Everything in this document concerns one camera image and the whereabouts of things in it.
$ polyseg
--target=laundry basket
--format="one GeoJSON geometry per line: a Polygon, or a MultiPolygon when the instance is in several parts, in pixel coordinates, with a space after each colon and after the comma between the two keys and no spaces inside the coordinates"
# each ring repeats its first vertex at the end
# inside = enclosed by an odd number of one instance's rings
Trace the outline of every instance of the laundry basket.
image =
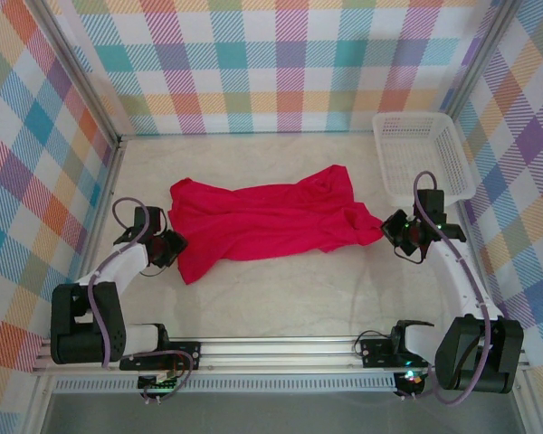
{"type": "MultiPolygon", "coordinates": [[[[378,113],[372,120],[376,150],[388,201],[393,206],[414,203],[413,182],[431,171],[444,190],[444,204],[471,199],[475,186],[453,120],[443,113],[378,113]]],[[[428,176],[419,188],[433,188],[428,176]]]]}

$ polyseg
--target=red cloth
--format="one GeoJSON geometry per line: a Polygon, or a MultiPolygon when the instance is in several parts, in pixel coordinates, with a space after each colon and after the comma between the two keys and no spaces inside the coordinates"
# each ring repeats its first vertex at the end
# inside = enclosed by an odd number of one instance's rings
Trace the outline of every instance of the red cloth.
{"type": "Polygon", "coordinates": [[[296,184],[225,190],[189,178],[171,187],[173,229],[188,241],[178,264],[185,283],[219,259],[250,260],[366,246],[382,237],[378,218],[354,202],[346,167],[333,165],[296,184]]]}

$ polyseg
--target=colorful plaid wall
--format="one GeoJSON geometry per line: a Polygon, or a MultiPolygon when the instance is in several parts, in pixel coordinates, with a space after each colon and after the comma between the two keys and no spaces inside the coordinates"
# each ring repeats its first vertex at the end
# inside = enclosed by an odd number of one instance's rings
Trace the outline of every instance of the colorful plaid wall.
{"type": "Polygon", "coordinates": [[[543,400],[543,0],[525,0],[460,116],[466,203],[499,307],[525,328],[543,400]]]}
{"type": "Polygon", "coordinates": [[[378,111],[437,110],[500,1],[49,3],[118,130],[155,135],[366,130],[378,111]]]}
{"type": "Polygon", "coordinates": [[[76,277],[110,150],[23,0],[0,0],[0,434],[29,403],[51,292],[76,277]]]}

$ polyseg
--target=purple cable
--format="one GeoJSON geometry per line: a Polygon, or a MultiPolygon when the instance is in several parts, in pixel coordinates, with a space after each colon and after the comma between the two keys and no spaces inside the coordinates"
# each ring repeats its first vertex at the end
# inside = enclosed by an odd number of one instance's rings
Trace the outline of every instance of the purple cable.
{"type": "MultiPolygon", "coordinates": [[[[150,353],[133,354],[132,357],[151,357],[154,355],[166,355],[166,354],[178,354],[178,355],[183,355],[184,357],[186,357],[187,360],[189,361],[189,369],[187,370],[187,375],[185,376],[183,380],[181,380],[181,382],[175,387],[175,389],[173,389],[171,392],[169,392],[167,395],[165,395],[162,398],[149,397],[147,395],[147,390],[148,390],[148,386],[147,386],[145,389],[143,389],[143,399],[145,400],[145,403],[157,402],[160,404],[162,401],[168,400],[173,395],[175,395],[176,392],[181,390],[186,385],[186,383],[189,381],[189,377],[191,376],[191,373],[193,372],[193,366],[195,364],[195,360],[193,360],[193,357],[191,357],[191,355],[189,355],[189,353],[186,353],[185,351],[179,351],[179,350],[152,351],[150,353]]],[[[131,357],[130,355],[127,355],[123,357],[123,359],[129,359],[130,357],[131,357]]]]}
{"type": "Polygon", "coordinates": [[[112,215],[117,221],[119,225],[121,225],[123,228],[127,228],[125,224],[120,220],[119,216],[117,215],[117,205],[121,202],[130,201],[134,202],[138,205],[140,205],[143,208],[143,213],[145,214],[145,224],[143,225],[142,231],[140,231],[137,236],[129,242],[124,247],[121,247],[120,249],[113,251],[104,261],[101,262],[101,264],[92,272],[92,275],[89,279],[89,285],[87,286],[87,297],[89,298],[89,304],[90,304],[90,310],[92,311],[92,315],[94,316],[95,320],[97,321],[97,324],[99,325],[100,334],[102,335],[102,344],[103,344],[103,361],[102,361],[102,367],[106,368],[109,365],[110,362],[110,337],[109,337],[109,330],[107,330],[107,327],[105,326],[104,321],[102,320],[102,316],[100,315],[99,308],[97,307],[97,303],[94,299],[94,282],[97,279],[98,276],[100,276],[100,273],[109,265],[109,263],[118,257],[122,252],[124,252],[127,249],[130,249],[133,247],[143,235],[147,232],[148,224],[149,224],[149,215],[148,215],[148,209],[145,206],[143,202],[141,202],[139,199],[135,199],[134,197],[121,197],[118,199],[114,204],[112,204],[112,215]]]}
{"type": "MultiPolygon", "coordinates": [[[[464,391],[457,398],[450,401],[446,400],[445,398],[441,396],[439,392],[438,382],[433,388],[434,395],[436,396],[438,401],[442,402],[443,404],[449,407],[453,407],[455,405],[459,405],[460,403],[462,403],[464,400],[466,400],[469,397],[472,390],[474,389],[474,386],[477,385],[477,382],[479,382],[479,379],[481,378],[482,370],[484,369],[485,364],[487,363],[487,358],[489,357],[489,350],[491,349],[491,318],[489,317],[489,311],[487,310],[484,299],[482,298],[481,290],[477,286],[477,282],[474,276],[472,275],[472,271],[469,268],[469,265],[465,262],[461,253],[454,246],[451,240],[446,235],[444,235],[443,231],[441,231],[440,229],[436,227],[436,224],[434,224],[431,218],[426,214],[426,212],[424,211],[423,205],[420,203],[420,200],[418,198],[418,181],[420,181],[420,178],[422,178],[424,175],[429,175],[433,179],[434,189],[436,190],[437,183],[436,183],[436,178],[434,177],[433,173],[427,170],[421,172],[420,174],[416,176],[414,180],[414,185],[413,185],[414,204],[416,205],[416,208],[418,208],[418,211],[421,213],[423,220],[427,222],[428,225],[431,228],[433,228],[434,231],[441,237],[441,239],[446,243],[449,249],[451,249],[456,260],[461,264],[462,269],[464,269],[464,272],[467,275],[467,278],[471,282],[472,290],[474,291],[474,295],[477,298],[479,307],[481,308],[482,317],[484,319],[484,324],[485,324],[485,340],[482,346],[481,359],[479,360],[479,364],[477,365],[477,369],[475,370],[469,385],[464,389],[464,391]]],[[[434,375],[431,375],[431,378],[436,380],[436,377],[434,375]]],[[[419,396],[422,397],[422,396],[427,396],[429,394],[430,392],[426,393],[426,395],[424,395],[423,393],[419,396]]]]}

